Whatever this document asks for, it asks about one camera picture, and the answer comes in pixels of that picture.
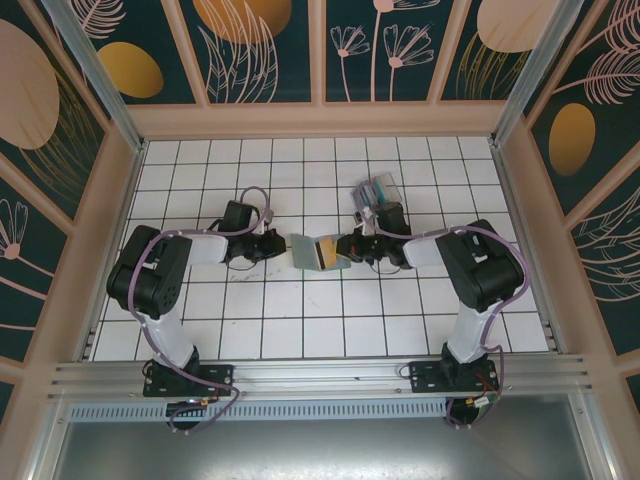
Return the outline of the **clear acrylic card box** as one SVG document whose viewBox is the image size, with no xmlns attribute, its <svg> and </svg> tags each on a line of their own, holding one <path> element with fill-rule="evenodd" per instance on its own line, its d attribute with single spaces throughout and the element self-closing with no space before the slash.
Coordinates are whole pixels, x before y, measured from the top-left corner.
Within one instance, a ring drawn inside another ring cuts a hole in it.
<svg viewBox="0 0 640 480">
<path fill-rule="evenodd" d="M 391 173 L 375 175 L 356 184 L 351 190 L 356 216 L 362 219 L 390 204 L 401 204 L 403 198 Z"/>
</svg>

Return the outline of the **gold credit card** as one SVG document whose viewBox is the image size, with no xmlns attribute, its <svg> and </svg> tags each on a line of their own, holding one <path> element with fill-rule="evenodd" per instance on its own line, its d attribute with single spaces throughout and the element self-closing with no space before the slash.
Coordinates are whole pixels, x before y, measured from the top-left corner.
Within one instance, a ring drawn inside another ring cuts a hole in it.
<svg viewBox="0 0 640 480">
<path fill-rule="evenodd" d="M 337 241 L 340 235 L 324 235 L 312 239 L 314 254 L 314 270 L 319 272 L 339 270 L 344 267 L 344 260 L 337 254 Z"/>
</svg>

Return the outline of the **black controller box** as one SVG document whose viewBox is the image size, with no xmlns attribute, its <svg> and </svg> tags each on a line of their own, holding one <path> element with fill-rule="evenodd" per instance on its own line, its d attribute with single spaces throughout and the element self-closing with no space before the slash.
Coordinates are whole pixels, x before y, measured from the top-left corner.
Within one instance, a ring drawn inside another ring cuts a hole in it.
<svg viewBox="0 0 640 480">
<path fill-rule="evenodd" d="M 189 431 L 204 421 L 208 400 L 170 402 L 166 405 L 166 424 L 172 432 Z"/>
</svg>

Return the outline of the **green circuit board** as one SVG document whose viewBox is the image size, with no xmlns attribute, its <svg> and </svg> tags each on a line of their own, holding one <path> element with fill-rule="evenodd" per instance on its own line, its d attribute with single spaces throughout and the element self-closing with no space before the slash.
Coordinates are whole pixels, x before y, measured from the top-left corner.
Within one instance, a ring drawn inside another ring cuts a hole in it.
<svg viewBox="0 0 640 480">
<path fill-rule="evenodd" d="M 474 399 L 472 405 L 475 409 L 478 410 L 478 416 L 483 416 L 492 408 L 493 404 L 496 403 L 499 399 L 500 399 L 500 396 L 497 395 L 495 392 L 487 393 L 481 397 Z"/>
</svg>

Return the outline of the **grey metal sheet panel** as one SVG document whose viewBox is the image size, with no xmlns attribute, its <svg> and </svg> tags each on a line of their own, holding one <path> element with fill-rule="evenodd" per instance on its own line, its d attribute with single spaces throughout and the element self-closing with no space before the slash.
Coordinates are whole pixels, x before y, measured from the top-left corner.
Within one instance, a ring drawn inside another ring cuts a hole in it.
<svg viewBox="0 0 640 480">
<path fill-rule="evenodd" d="M 54 480 L 595 480 L 569 428 L 456 431 L 439 419 L 72 425 Z"/>
</svg>

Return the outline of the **aluminium mounting rail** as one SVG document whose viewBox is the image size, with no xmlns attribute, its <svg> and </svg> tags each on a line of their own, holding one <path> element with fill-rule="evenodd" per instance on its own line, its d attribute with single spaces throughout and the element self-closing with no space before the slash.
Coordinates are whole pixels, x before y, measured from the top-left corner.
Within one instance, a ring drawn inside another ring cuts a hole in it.
<svg viewBox="0 0 640 480">
<path fill-rule="evenodd" d="M 257 400 L 388 399 L 412 393 L 408 358 L 238 360 L 233 385 L 240 398 Z M 59 364 L 45 392 L 65 401 L 141 400 L 143 363 L 79 362 Z M 592 381 L 578 355 L 508 354 L 504 395 L 586 393 Z"/>
</svg>

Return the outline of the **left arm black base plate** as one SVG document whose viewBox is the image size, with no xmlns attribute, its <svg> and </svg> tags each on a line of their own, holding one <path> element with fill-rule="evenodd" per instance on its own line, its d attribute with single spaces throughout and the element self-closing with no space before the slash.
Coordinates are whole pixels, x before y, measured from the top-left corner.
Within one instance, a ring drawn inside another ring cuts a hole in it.
<svg viewBox="0 0 640 480">
<path fill-rule="evenodd" d="M 142 394 L 146 398 L 178 398 L 178 397 L 228 397 L 228 389 L 216 390 L 212 386 L 192 381 L 174 370 L 152 362 L 143 369 L 144 385 Z M 192 376 L 208 383 L 231 386 L 233 383 L 232 365 L 197 366 Z"/>
</svg>

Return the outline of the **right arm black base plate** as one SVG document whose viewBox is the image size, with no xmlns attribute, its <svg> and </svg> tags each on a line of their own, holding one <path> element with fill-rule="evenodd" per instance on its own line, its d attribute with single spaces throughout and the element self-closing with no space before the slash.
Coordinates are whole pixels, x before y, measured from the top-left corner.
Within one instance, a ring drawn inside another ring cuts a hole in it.
<svg viewBox="0 0 640 480">
<path fill-rule="evenodd" d="M 409 380 L 413 393 L 463 395 L 499 389 L 495 363 L 489 359 L 466 364 L 446 359 L 410 362 Z"/>
</svg>

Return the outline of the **aluminium frame post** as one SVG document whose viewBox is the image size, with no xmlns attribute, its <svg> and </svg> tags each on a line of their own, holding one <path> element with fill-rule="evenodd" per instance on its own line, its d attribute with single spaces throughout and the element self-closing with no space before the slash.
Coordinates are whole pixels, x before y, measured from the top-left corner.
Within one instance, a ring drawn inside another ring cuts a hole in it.
<svg viewBox="0 0 640 480">
<path fill-rule="evenodd" d="M 89 82 L 95 88 L 125 141 L 135 153 L 139 153 L 142 150 L 143 137 L 129 114 L 120 93 L 109 78 L 94 46 L 82 30 L 71 6 L 66 0 L 41 0 L 41 2 L 52 22 L 59 29 L 74 58 L 84 69 Z"/>
<path fill-rule="evenodd" d="M 569 31 L 576 23 L 583 4 L 584 0 L 557 1 L 491 132 L 489 145 L 492 149 L 499 149 L 508 139 Z"/>
</svg>

